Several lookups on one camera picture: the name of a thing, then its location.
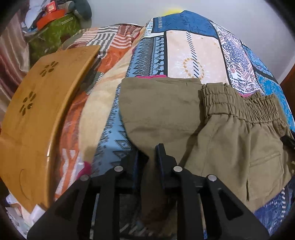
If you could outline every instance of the wooden board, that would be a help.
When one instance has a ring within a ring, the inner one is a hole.
[[[49,207],[61,121],[99,46],[46,55],[28,72],[8,106],[0,135],[0,176],[31,212]]]

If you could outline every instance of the back pocket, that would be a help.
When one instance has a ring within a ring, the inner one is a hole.
[[[250,163],[248,176],[249,200],[268,196],[282,178],[283,173],[281,153],[279,152]]]

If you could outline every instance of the screw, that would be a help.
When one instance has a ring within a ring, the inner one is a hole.
[[[210,174],[210,175],[208,176],[208,179],[209,179],[210,181],[214,182],[214,181],[217,180],[217,177],[216,177],[215,175],[213,175],[213,174]]]
[[[123,168],[122,166],[114,167],[114,170],[115,170],[116,172],[122,172],[123,169],[124,169],[124,168]]]
[[[87,181],[89,179],[89,176],[88,175],[82,175],[81,177],[80,177],[80,180],[81,181]]]
[[[173,170],[175,171],[175,172],[181,172],[182,171],[182,167],[181,166],[175,166],[174,168],[173,168]]]

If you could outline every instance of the green fabric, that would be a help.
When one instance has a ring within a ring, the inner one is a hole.
[[[81,29],[80,22],[73,13],[49,22],[39,33],[28,37],[31,67],[40,57],[54,53],[61,46],[60,38],[71,37]]]
[[[128,138],[149,157],[141,200],[142,220],[150,228],[157,230],[153,224],[167,217],[154,161],[159,143],[191,173],[215,174],[251,211],[291,179],[294,153],[280,137],[292,135],[275,95],[243,98],[222,83],[135,77],[122,80],[119,109]]]

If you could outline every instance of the paper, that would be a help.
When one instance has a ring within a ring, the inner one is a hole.
[[[27,224],[30,228],[34,225],[30,216],[31,214],[21,205],[22,210],[22,218],[24,219],[25,224]]]
[[[30,0],[30,7],[24,20],[27,28],[29,29],[42,8],[50,3],[50,0]]]
[[[39,205],[36,204],[36,206],[34,207],[30,215],[30,219],[32,220],[32,223],[35,224],[35,222],[37,222],[44,213],[45,211]]]
[[[24,219],[17,215],[13,207],[6,207],[8,216],[13,224],[17,227],[18,231],[26,238],[30,227],[24,222]]]
[[[6,197],[6,202],[8,204],[18,203],[17,199],[11,193],[9,193],[9,195]]]

